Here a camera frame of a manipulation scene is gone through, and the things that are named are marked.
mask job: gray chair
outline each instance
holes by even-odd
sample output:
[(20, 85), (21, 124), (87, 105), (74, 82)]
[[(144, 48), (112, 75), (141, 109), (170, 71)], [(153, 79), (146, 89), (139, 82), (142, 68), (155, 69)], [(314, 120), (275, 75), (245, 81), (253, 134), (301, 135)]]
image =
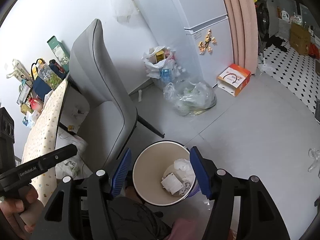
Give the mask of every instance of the gray chair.
[(118, 158), (137, 121), (164, 138), (138, 115), (107, 52), (100, 20), (95, 19), (73, 43), (69, 71), (90, 105), (77, 135), (88, 143), (81, 157), (91, 171)]

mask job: silver screw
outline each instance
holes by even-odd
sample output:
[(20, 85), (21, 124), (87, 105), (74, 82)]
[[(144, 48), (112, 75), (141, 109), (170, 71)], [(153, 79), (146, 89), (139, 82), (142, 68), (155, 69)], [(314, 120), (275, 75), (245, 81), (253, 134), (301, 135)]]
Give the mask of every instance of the silver screw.
[(224, 176), (226, 174), (226, 171), (223, 170), (223, 169), (218, 169), (217, 170), (217, 174), (220, 175), (220, 176)]
[(97, 172), (96, 172), (96, 175), (97, 176), (103, 176), (104, 174), (106, 174), (106, 172), (104, 171), (104, 170), (98, 170)]
[(259, 178), (257, 176), (251, 176), (251, 180), (253, 182), (258, 182), (259, 181)]
[(62, 181), (64, 182), (64, 183), (67, 183), (67, 182), (69, 182), (71, 180), (71, 177), (70, 176), (65, 176), (63, 179), (62, 179)]

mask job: green box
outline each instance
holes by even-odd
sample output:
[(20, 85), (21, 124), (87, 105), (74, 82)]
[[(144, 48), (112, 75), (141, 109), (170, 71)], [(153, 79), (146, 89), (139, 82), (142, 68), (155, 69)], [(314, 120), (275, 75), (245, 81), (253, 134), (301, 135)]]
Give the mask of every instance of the green box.
[(49, 47), (51, 48), (53, 54), (57, 57), (61, 66), (66, 72), (69, 72), (69, 60), (70, 54), (66, 51), (65, 47), (61, 42), (59, 42), (56, 36), (52, 36), (47, 41)]

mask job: tiled floor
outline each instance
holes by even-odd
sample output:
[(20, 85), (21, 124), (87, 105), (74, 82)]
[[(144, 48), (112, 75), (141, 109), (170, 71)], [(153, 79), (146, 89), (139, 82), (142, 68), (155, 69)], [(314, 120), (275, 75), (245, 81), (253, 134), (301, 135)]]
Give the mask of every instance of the tiled floor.
[[(253, 76), (236, 98), (219, 88), (215, 91), (217, 105), (196, 117), (178, 116), (154, 86), (143, 90), (141, 102), (137, 95), (132, 98), (139, 114), (164, 131), (165, 139), (197, 146), (205, 158), (233, 176), (259, 176), (291, 240), (299, 239), (316, 215), (313, 203), (320, 195), (317, 171), (307, 172), (313, 161), (308, 149), (320, 148), (320, 125), (302, 101), (265, 73)], [(136, 158), (146, 146), (159, 140), (138, 124), (127, 146)], [(236, 199), (231, 224), (235, 230), (239, 203)], [(195, 219), (201, 239), (212, 202), (198, 192), (175, 206), (151, 208), (163, 211), (163, 220), (169, 225), (178, 217)]]
[(267, 63), (271, 63), (274, 68), (266, 73), (287, 87), (314, 113), (316, 99), (320, 98), (320, 77), (315, 72), (316, 60), (299, 55), (288, 41), (282, 45), (288, 52), (282, 52), (274, 45), (264, 49)]

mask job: chair backrest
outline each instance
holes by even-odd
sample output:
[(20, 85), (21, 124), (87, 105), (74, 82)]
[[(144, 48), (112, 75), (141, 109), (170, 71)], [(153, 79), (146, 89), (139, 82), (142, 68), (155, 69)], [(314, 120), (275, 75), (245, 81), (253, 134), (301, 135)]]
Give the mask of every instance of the chair backrest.
[(95, 19), (73, 43), (69, 71), (91, 109), (105, 101), (113, 101), (124, 119), (136, 118), (135, 105), (105, 47), (99, 19)]

